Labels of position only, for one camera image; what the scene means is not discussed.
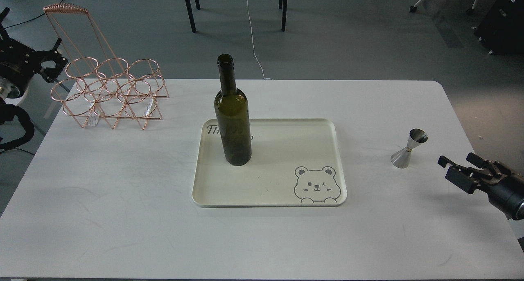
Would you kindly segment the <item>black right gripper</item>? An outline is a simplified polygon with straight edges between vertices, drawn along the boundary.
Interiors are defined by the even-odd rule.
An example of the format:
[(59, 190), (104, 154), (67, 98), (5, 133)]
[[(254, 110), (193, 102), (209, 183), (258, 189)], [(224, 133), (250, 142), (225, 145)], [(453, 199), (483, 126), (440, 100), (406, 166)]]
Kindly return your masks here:
[(491, 162), (475, 153), (468, 153), (466, 161), (478, 169), (487, 170), (492, 178), (481, 179), (479, 183), (477, 178), (479, 171), (457, 165), (443, 155), (439, 157), (437, 163), (443, 168), (450, 165), (445, 175), (449, 182), (470, 195), (477, 189), (485, 192), (489, 202), (502, 211), (506, 218), (522, 220), (524, 216), (523, 176), (515, 173), (513, 169), (500, 161)]

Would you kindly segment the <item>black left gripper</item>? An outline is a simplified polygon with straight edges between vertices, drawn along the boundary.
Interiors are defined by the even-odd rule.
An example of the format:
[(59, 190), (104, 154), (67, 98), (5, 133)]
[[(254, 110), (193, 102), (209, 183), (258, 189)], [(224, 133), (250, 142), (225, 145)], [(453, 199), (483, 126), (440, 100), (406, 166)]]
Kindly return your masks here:
[(0, 72), (13, 85), (26, 87), (36, 74), (46, 82), (54, 82), (68, 64), (58, 51), (62, 39), (58, 38), (51, 50), (37, 51), (11, 38), (4, 26), (0, 28)]

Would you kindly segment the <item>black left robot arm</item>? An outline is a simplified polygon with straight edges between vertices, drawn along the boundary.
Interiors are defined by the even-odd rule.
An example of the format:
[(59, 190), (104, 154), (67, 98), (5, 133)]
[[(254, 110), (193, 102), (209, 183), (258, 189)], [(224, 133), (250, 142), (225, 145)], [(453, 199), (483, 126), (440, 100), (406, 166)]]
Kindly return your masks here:
[(37, 51), (11, 38), (5, 27), (0, 27), (0, 121), (4, 124), (17, 119), (24, 129), (24, 135), (20, 138), (1, 142), (0, 148), (7, 151), (28, 143), (34, 137), (34, 123), (26, 110), (18, 105), (9, 104), (6, 100), (22, 98), (27, 92), (30, 80), (36, 74), (47, 83), (57, 82), (68, 60), (59, 51), (61, 38), (56, 40), (51, 50)]

